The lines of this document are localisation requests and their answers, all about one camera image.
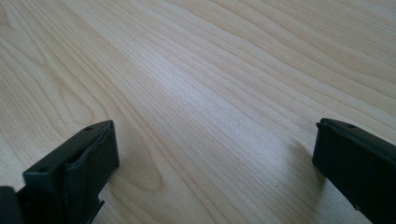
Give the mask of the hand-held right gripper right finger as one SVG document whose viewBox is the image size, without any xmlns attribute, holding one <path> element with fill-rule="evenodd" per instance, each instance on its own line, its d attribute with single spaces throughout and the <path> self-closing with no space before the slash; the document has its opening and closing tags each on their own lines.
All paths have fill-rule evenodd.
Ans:
<svg viewBox="0 0 396 224">
<path fill-rule="evenodd" d="M 396 224 L 396 146 L 334 119 L 317 124 L 313 164 L 374 224 Z"/>
</svg>

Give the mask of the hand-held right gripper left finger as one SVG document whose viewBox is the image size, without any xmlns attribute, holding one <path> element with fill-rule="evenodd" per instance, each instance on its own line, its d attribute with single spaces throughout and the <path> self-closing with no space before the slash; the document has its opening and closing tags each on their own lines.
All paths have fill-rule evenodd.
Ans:
<svg viewBox="0 0 396 224">
<path fill-rule="evenodd" d="M 99 193 L 120 166 L 114 122 L 88 126 L 22 173 L 26 224 L 92 224 Z"/>
</svg>

